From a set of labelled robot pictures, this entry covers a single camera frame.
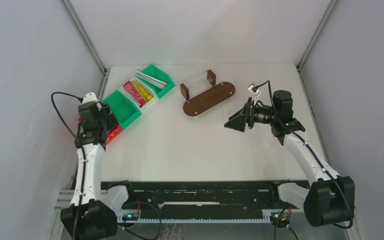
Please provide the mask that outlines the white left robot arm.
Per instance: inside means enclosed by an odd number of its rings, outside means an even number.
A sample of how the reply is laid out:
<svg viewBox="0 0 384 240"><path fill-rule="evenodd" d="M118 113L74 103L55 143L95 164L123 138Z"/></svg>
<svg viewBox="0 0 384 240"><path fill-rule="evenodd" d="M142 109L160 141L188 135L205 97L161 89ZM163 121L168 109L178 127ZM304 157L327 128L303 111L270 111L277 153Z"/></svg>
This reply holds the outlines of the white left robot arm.
<svg viewBox="0 0 384 240"><path fill-rule="evenodd" d="M108 132L116 119L108 103L93 92L79 98L80 122L74 135L77 152L75 188L69 207L60 212L60 221L74 240L102 240L118 231L117 213L129 209L137 196L126 185L110 187L102 195L102 163Z"/></svg>

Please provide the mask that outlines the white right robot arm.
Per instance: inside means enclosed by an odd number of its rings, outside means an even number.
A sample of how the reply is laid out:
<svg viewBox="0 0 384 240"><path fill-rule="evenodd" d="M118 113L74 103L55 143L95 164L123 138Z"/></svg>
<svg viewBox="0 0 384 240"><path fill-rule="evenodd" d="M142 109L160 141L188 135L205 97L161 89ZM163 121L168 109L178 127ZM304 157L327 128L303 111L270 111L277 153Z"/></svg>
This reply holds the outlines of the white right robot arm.
<svg viewBox="0 0 384 240"><path fill-rule="evenodd" d="M249 98L243 108L228 118L225 128L244 132L255 124L269 124L271 132L294 157L309 184L304 188L292 181L277 183L269 194L269 203L282 208L290 203L302 209L313 227L335 225L349 229L354 223L355 183L341 176L313 149L306 129L293 117L292 94L277 90L270 96L271 105Z"/></svg>

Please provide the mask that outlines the clear acrylic organizer rack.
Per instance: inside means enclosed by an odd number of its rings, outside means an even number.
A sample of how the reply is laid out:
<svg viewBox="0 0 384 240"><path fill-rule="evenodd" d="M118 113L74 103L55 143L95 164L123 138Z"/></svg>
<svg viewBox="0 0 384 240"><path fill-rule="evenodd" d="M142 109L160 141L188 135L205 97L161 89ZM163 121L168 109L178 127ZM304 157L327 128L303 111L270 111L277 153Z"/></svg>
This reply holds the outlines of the clear acrylic organizer rack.
<svg viewBox="0 0 384 240"><path fill-rule="evenodd" d="M217 75L211 69L208 69L182 82L180 84L180 92L189 101L214 87L216 81Z"/></svg>

